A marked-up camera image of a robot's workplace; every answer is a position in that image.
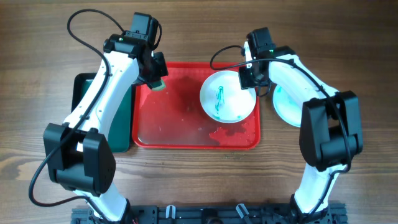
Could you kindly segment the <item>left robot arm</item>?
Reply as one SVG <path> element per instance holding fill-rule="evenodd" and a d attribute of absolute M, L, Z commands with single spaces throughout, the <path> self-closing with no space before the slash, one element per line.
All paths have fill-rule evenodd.
<path fill-rule="evenodd" d="M 52 182 L 74 192 L 93 209 L 100 223 L 134 223 L 129 200 L 113 183 L 116 161 L 108 144 L 114 116 L 133 85 L 162 90 L 168 74 L 164 55 L 156 52 L 161 25 L 154 17 L 135 13 L 130 29 L 113 34 L 99 53 L 101 64 L 89 89 L 62 124 L 44 131 L 46 158 Z"/>

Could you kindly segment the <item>green sponge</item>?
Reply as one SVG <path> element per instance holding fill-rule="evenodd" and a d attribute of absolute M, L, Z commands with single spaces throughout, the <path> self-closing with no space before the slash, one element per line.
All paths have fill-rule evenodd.
<path fill-rule="evenodd" d="M 160 91 L 163 90 L 165 87 L 165 82 L 162 79 L 152 83 L 152 91 Z"/>

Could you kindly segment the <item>white plate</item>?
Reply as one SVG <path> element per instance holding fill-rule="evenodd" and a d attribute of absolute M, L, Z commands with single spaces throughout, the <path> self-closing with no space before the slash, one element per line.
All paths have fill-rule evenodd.
<path fill-rule="evenodd" d="M 200 89 L 200 104 L 205 113 L 221 123 L 246 119 L 257 101 L 253 88 L 243 90 L 238 72 L 224 70 L 210 75 Z"/>

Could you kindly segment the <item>light blue plate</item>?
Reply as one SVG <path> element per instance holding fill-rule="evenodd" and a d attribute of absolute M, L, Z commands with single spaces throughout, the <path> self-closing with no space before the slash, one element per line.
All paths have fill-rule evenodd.
<path fill-rule="evenodd" d="M 280 85 L 276 85 L 274 89 L 272 102 L 281 119 L 291 126 L 300 127 L 302 110 Z"/>

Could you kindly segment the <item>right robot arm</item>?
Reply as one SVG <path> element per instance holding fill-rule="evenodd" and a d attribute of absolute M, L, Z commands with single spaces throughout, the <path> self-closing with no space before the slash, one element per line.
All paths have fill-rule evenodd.
<path fill-rule="evenodd" d="M 277 47 L 266 27 L 246 36 L 242 54 L 243 89 L 275 83 L 300 107 L 299 146 L 306 166 L 292 204 L 307 222 L 326 210 L 336 178 L 350 171 L 363 150 L 358 97 L 322 82 L 290 47 Z"/>

